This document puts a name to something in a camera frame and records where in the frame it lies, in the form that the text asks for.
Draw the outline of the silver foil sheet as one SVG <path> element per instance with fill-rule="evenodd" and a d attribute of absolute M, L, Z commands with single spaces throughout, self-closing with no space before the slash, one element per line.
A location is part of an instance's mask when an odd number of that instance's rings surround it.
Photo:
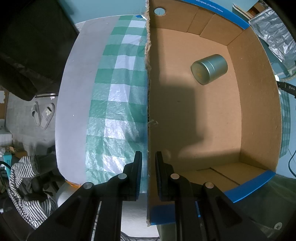
<path fill-rule="evenodd" d="M 287 69 L 289 77 L 284 80 L 292 80 L 295 77 L 295 41 L 277 13 L 268 7 L 249 20 L 249 24 Z"/>

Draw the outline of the blue cardboard box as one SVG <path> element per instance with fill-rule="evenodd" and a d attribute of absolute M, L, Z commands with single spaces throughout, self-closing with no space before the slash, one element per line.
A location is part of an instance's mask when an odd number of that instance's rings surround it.
<path fill-rule="evenodd" d="M 189 181 L 214 183 L 233 201 L 275 176 L 282 121 L 278 86 L 250 25 L 210 1 L 149 2 L 151 225 L 175 220 L 157 194 L 155 154 Z M 191 65 L 219 54 L 228 71 L 201 85 Z"/>

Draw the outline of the black hanging garment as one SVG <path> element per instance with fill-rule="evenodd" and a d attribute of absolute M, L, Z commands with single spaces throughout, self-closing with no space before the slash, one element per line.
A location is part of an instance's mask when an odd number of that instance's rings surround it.
<path fill-rule="evenodd" d="M 1 87 L 26 101 L 59 93 L 77 37 L 59 1 L 1 1 Z"/>

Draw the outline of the teal checkered plastic tablecloth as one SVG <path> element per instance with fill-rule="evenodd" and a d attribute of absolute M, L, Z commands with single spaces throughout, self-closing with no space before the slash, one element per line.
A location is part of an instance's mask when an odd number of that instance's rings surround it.
<path fill-rule="evenodd" d="M 120 16 L 99 61 L 86 130 L 86 177 L 100 184 L 142 153 L 140 192 L 147 192 L 147 21 Z"/>

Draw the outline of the striped cloth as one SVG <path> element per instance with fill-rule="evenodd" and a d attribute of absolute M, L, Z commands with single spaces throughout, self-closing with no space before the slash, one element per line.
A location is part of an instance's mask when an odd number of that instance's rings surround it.
<path fill-rule="evenodd" d="M 57 202 L 43 190 L 40 176 L 53 170 L 56 161 L 42 167 L 37 156 L 24 156 L 11 167 L 7 192 L 21 217 L 34 229 L 56 209 Z"/>

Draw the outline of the teal metal tin can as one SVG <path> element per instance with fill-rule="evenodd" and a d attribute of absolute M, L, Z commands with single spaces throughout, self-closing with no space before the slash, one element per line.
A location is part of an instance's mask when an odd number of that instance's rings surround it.
<path fill-rule="evenodd" d="M 226 74 L 227 71 L 227 61 L 219 54 L 197 60 L 191 65 L 192 75 L 201 85 L 207 85 L 213 82 Z"/>

